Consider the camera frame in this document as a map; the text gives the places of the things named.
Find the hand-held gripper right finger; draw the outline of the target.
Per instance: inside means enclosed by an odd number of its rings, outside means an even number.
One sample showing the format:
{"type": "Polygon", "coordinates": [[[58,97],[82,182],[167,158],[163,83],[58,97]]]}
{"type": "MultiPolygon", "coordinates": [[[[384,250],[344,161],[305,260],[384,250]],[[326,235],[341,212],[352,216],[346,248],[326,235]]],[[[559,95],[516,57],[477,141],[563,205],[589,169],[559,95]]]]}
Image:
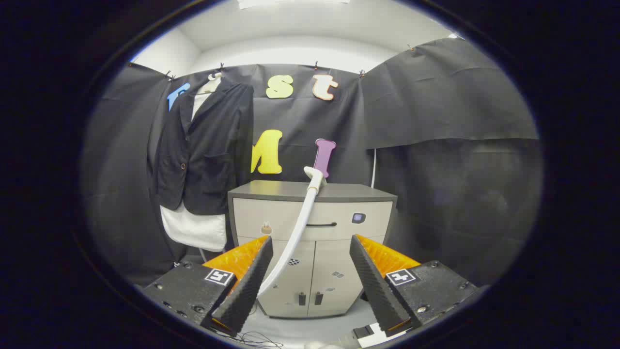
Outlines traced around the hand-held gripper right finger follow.
{"type": "Polygon", "coordinates": [[[420,263],[356,234],[350,257],[381,331],[392,336],[447,316],[478,295],[478,287],[447,265],[420,263]]]}

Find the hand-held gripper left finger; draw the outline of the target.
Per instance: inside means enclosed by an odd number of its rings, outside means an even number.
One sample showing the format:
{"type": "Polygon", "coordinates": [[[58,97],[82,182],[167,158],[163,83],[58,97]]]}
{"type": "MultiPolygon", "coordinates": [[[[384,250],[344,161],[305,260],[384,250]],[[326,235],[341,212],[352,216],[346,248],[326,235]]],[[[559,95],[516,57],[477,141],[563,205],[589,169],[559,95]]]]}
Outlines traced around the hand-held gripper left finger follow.
{"type": "Polygon", "coordinates": [[[143,292],[184,322],[236,336],[257,300],[272,257],[272,239],[262,236],[206,263],[174,267],[143,292]]]}

